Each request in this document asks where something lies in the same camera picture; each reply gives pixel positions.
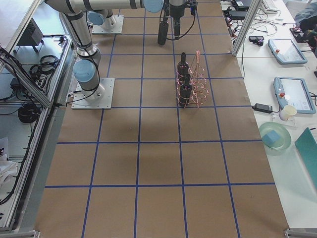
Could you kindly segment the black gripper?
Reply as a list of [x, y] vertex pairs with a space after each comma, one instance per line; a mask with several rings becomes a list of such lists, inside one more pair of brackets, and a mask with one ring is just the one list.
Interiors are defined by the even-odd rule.
[[181, 21], [180, 18], [184, 16], [185, 8], [190, 8], [192, 16], [196, 15], [197, 10], [196, 0], [170, 0], [169, 9], [163, 10], [163, 22], [167, 22], [168, 18], [173, 17], [174, 39], [178, 40], [180, 37]]

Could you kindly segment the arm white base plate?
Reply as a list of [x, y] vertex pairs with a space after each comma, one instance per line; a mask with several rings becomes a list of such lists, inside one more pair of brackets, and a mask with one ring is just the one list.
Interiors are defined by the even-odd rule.
[[97, 90], [92, 96], [92, 92], [82, 91], [81, 86], [77, 83], [76, 90], [79, 93], [74, 94], [71, 108], [74, 110], [97, 110], [111, 109], [112, 97], [115, 85], [115, 78], [101, 78]]
[[92, 20], [94, 35], [113, 35], [121, 34], [123, 29], [123, 15], [113, 15], [109, 18], [103, 16], [97, 16]]

